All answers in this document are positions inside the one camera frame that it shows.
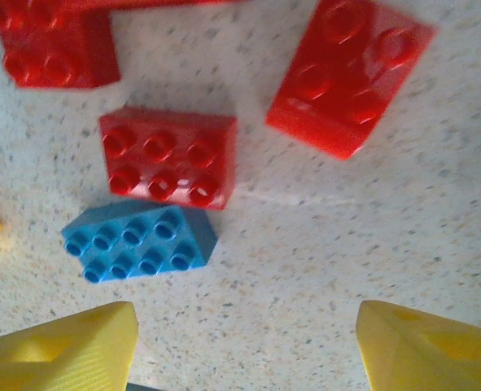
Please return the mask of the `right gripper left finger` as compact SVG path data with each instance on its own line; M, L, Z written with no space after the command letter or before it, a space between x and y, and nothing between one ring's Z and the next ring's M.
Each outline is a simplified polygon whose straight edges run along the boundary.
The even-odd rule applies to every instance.
M0 390L124 390L137 343L128 301L0 336Z

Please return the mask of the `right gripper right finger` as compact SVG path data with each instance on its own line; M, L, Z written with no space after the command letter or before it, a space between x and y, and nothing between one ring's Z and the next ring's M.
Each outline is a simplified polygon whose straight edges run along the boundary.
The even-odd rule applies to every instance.
M481 390L481 327L363 301L356 337L373 390Z

